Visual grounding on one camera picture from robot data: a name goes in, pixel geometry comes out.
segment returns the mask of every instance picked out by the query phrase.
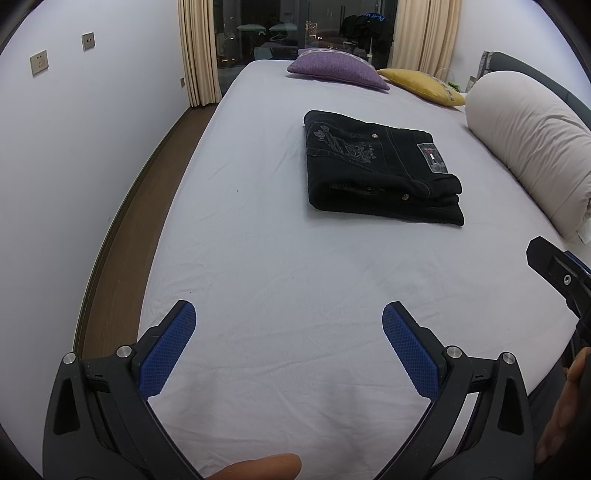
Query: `window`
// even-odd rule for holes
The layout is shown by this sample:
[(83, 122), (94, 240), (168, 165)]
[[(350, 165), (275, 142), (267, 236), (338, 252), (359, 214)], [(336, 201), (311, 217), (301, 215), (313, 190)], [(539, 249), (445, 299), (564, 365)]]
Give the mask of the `window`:
[[(336, 48), (366, 59), (371, 53), (373, 65), (385, 67), (396, 7), (397, 0), (214, 0), (222, 93), (248, 63), (295, 60), (300, 48)], [(389, 43), (376, 48), (380, 36)]]

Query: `folded black jeans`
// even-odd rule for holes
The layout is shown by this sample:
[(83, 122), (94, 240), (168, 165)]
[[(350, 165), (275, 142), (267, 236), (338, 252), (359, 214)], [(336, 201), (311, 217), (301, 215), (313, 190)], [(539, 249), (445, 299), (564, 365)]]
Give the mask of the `folded black jeans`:
[(422, 131), (312, 110), (304, 117), (308, 197), (319, 210), (464, 224), (460, 180)]

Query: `beige curtain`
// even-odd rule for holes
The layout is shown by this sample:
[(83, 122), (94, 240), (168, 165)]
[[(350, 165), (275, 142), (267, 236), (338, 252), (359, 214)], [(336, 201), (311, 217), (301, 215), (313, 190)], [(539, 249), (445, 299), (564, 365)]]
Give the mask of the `beige curtain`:
[(222, 99), (217, 78), (213, 0), (178, 0), (178, 20), (191, 106)]
[(388, 66), (447, 79), (462, 0), (400, 0)]

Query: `baseboard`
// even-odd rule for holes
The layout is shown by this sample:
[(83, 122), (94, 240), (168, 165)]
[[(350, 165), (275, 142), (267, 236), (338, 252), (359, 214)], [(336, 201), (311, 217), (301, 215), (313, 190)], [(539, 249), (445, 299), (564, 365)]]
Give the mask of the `baseboard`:
[(74, 346), (72, 351), (78, 355), (79, 358), (82, 358), (82, 352), (84, 350), (84, 340), (86, 337), (86, 328), (88, 326), (88, 319), (90, 317), (90, 308), (92, 307), (92, 302), (95, 297), (96, 288), (99, 283), (100, 275), (103, 271), (103, 267), (105, 266), (105, 261), (109, 254), (109, 250), (113, 245), (113, 241), (115, 240), (115, 235), (119, 230), (119, 226), (129, 209), (129, 205), (131, 204), (132, 200), (137, 193), (139, 186), (141, 185), (142, 181), (144, 180), (145, 176), (149, 172), (150, 168), (154, 164), (154, 160), (158, 157), (162, 149), (178, 128), (178, 125), (185, 119), (185, 117), (191, 111), (191, 107), (189, 107), (184, 114), (176, 121), (173, 127), (168, 131), (166, 136), (160, 142), (160, 144), (156, 147), (148, 161), (145, 163), (142, 170), (139, 172), (138, 177), (135, 179), (134, 184), (131, 186), (129, 192), (125, 196), (125, 200), (121, 204), (117, 215), (113, 219), (113, 223), (107, 232), (105, 237), (105, 241), (103, 241), (103, 245), (100, 248), (99, 255), (96, 258), (95, 266), (92, 269), (92, 273), (90, 274), (90, 280), (86, 287), (86, 292), (84, 294), (84, 300), (82, 301), (82, 308), (80, 309), (80, 316), (78, 317), (78, 325), (76, 326), (76, 335), (74, 336)]

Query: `human hand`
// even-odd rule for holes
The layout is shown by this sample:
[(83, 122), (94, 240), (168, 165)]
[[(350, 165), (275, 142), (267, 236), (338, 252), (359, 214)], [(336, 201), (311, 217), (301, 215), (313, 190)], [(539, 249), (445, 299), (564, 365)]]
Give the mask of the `human hand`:
[(579, 380), (583, 375), (585, 360), (591, 348), (583, 348), (574, 359), (566, 377), (566, 383), (554, 406), (552, 418), (546, 425), (544, 433), (536, 448), (536, 463), (544, 462), (554, 455), (563, 444), (579, 408)]
[(206, 480), (294, 480), (301, 470), (300, 457), (283, 453), (234, 463)]

